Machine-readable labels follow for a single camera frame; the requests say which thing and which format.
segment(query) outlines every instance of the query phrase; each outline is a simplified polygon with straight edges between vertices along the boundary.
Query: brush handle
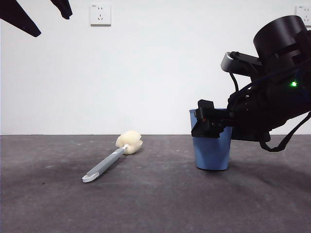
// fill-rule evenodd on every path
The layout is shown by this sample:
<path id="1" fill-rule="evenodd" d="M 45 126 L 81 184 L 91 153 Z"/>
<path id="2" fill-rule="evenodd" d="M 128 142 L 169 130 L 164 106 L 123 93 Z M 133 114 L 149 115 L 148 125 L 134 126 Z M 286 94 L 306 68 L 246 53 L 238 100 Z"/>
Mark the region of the brush handle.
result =
<path id="1" fill-rule="evenodd" d="M 124 149 L 119 148 L 115 150 L 113 153 L 108 155 L 104 160 L 102 160 L 99 164 L 97 164 L 95 167 L 93 167 L 90 171 L 87 172 L 87 175 L 93 175 L 96 172 L 99 172 L 99 175 L 101 175 L 104 171 L 106 171 L 117 159 L 121 157 L 121 155 L 124 154 Z"/>

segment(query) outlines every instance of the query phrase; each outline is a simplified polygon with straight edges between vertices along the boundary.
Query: concrete floor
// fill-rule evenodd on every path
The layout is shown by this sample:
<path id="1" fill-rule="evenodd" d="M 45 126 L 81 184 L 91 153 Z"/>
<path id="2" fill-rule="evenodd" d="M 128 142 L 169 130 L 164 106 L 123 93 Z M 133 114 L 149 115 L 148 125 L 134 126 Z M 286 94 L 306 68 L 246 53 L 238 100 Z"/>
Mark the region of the concrete floor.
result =
<path id="1" fill-rule="evenodd" d="M 1 232 L 311 232 L 311 135 L 279 153 L 233 141 L 216 172 L 195 167 L 191 136 L 144 135 L 138 153 L 82 183 L 116 138 L 2 136 Z"/>

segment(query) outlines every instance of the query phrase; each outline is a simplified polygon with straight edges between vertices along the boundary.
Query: electrical outlet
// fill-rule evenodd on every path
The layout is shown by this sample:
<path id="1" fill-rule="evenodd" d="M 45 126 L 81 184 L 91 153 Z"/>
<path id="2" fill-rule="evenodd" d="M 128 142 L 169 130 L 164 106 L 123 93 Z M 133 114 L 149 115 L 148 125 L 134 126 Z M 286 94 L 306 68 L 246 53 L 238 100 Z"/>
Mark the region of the electrical outlet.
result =
<path id="1" fill-rule="evenodd" d="M 311 4 L 297 5 L 295 14 L 302 18 L 306 26 L 311 26 Z"/>
<path id="2" fill-rule="evenodd" d="M 110 4 L 92 4 L 89 12 L 91 25 L 111 25 Z"/>

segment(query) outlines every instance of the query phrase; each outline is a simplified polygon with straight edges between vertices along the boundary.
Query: cable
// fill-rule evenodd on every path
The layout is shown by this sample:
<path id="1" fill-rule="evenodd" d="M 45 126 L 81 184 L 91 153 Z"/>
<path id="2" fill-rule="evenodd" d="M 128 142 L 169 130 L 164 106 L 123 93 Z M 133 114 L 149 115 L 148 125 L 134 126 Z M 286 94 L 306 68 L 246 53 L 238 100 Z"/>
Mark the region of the cable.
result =
<path id="1" fill-rule="evenodd" d="M 274 77 L 274 76 L 276 76 L 276 75 L 279 75 L 279 74 L 286 73 L 286 72 L 289 72 L 289 71 L 291 71 L 291 70 L 297 69 L 297 68 L 299 68 L 299 67 L 301 67 L 301 66 L 307 64 L 307 63 L 310 62 L 310 61 L 311 61 L 311 58 L 308 58 L 307 60 L 305 60 L 304 62 L 302 62 L 302 63 L 300 63 L 300 64 L 298 64 L 298 65 L 296 65 L 296 66 L 293 66 L 293 67 L 290 67 L 290 68 L 287 68 L 287 69 L 283 69 L 283 70 L 280 70 L 280 71 L 273 72 L 273 73 L 271 73 L 271 74 L 268 74 L 268 75 L 262 77 L 261 79 L 258 79 L 258 80 L 255 80 L 255 81 L 249 83 L 248 85 L 246 85 L 245 87 L 243 87 L 240 91 L 238 91 L 238 92 L 236 93 L 236 95 L 235 95 L 234 98 L 230 101 L 230 103 L 228 104 L 228 106 L 230 106 L 230 105 L 232 106 L 231 103 L 233 103 L 234 101 L 236 101 L 237 98 L 240 97 L 241 94 L 243 94 L 245 91 L 247 91 L 250 87 L 252 87 L 252 86 L 254 86 L 254 85 L 257 85 L 257 84 L 259 84 L 259 83 L 261 83 L 261 82 L 263 82 L 263 81 L 265 81 L 265 80 L 267 80 L 267 79 L 270 79 L 270 78 L 272 78 L 272 77 Z"/>
<path id="2" fill-rule="evenodd" d="M 238 92 L 239 91 L 239 85 L 238 85 L 238 82 L 236 80 L 236 78 L 234 77 L 233 73 L 229 73 L 231 78 L 232 78 L 232 81 L 234 82 L 234 86 L 235 86 L 235 92 Z"/>
<path id="3" fill-rule="evenodd" d="M 263 148 L 264 150 L 267 150 L 269 152 L 279 152 L 279 151 L 284 150 L 287 143 L 290 141 L 291 137 L 296 132 L 296 130 L 298 130 L 299 127 L 302 126 L 304 123 L 306 123 L 310 118 L 311 118 L 311 112 L 309 112 L 308 115 L 295 128 L 293 128 L 292 131 L 290 131 L 290 133 L 288 135 L 286 135 L 285 138 L 283 138 L 283 140 L 280 142 L 280 144 L 277 147 L 270 148 L 265 143 L 265 141 L 263 140 L 263 136 L 262 136 L 261 139 L 259 140 L 261 148 Z"/>

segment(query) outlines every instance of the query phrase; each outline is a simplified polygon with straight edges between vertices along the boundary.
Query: yellow sponge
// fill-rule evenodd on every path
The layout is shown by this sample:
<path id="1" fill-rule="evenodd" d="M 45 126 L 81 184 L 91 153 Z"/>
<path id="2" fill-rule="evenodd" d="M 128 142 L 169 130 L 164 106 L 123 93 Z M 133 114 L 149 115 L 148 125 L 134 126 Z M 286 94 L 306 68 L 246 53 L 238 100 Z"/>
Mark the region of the yellow sponge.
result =
<path id="1" fill-rule="evenodd" d="M 139 150 L 142 145 L 142 141 L 140 139 L 141 135 L 136 131 L 126 131 L 118 137 L 116 141 L 116 146 L 121 148 L 127 144 L 128 147 L 124 150 L 124 154 L 134 154 L 137 150 Z"/>

